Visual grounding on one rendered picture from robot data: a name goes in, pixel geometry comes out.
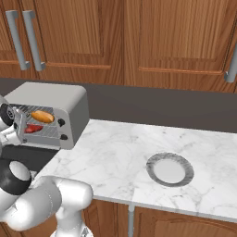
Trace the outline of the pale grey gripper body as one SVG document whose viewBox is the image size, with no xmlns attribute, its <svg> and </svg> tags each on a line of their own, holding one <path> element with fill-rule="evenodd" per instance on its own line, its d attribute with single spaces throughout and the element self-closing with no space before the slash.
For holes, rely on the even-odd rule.
<svg viewBox="0 0 237 237">
<path fill-rule="evenodd" d="M 18 125 L 15 129 L 16 138 L 14 144 L 24 143 L 24 133 L 27 127 L 27 116 L 24 112 L 18 111 L 15 116 L 15 123 Z"/>
</svg>

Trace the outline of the red steak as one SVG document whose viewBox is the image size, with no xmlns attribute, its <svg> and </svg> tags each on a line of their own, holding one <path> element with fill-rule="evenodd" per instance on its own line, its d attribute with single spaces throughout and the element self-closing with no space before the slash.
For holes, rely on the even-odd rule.
<svg viewBox="0 0 237 237">
<path fill-rule="evenodd" d="M 25 128 L 25 133 L 35 133 L 37 131 L 41 131 L 43 129 L 42 125 L 36 125 L 36 124 L 28 124 Z"/>
</svg>

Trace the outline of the orange hotdog bun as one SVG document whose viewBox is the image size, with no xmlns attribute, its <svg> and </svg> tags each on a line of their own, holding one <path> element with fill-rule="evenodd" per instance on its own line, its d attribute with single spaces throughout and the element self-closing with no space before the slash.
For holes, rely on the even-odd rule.
<svg viewBox="0 0 237 237">
<path fill-rule="evenodd" d="M 55 120 L 52 114 L 42 111 L 42 110 L 33 111 L 31 113 L 31 116 L 37 121 L 40 121 L 43 123 L 52 123 Z"/>
</svg>

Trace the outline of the dark toaster oven door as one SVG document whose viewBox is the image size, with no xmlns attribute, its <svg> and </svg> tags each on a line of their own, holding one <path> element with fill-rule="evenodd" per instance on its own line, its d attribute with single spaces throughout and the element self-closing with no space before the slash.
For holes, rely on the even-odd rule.
<svg viewBox="0 0 237 237">
<path fill-rule="evenodd" d="M 7 145 L 3 148 L 1 157 L 16 160 L 24 164 L 29 170 L 39 172 L 57 152 L 58 149 Z"/>
</svg>

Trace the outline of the silver toaster oven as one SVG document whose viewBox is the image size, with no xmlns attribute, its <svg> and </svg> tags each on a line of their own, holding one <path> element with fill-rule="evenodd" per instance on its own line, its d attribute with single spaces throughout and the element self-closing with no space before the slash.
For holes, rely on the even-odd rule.
<svg viewBox="0 0 237 237">
<path fill-rule="evenodd" d="M 79 140 L 89 122 L 89 108 L 86 90 L 80 85 L 53 84 L 41 82 L 25 82 L 5 96 L 10 105 L 48 106 L 54 111 L 58 137 L 46 138 L 24 134 L 26 146 L 47 149 L 72 149 Z M 64 119 L 65 125 L 59 126 L 57 120 Z M 66 134 L 66 141 L 60 140 L 61 134 Z"/>
</svg>

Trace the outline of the wooden base cupboard door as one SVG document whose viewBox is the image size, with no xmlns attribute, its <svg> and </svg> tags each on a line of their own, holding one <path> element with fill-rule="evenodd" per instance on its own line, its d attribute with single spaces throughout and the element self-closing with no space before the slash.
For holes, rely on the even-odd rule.
<svg viewBox="0 0 237 237">
<path fill-rule="evenodd" d="M 94 199 L 82 218 L 94 237 L 128 237 L 128 205 Z"/>
<path fill-rule="evenodd" d="M 136 207 L 133 237 L 237 237 L 237 223 Z"/>
</svg>

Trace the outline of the grey rimmed white plate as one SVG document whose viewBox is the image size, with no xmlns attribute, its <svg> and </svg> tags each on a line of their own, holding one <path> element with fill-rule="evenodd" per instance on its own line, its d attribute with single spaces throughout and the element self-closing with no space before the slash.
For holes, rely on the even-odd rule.
<svg viewBox="0 0 237 237">
<path fill-rule="evenodd" d="M 146 162 L 146 171 L 156 183 L 166 187 L 183 187 L 194 177 L 192 164 L 173 153 L 158 153 Z"/>
</svg>

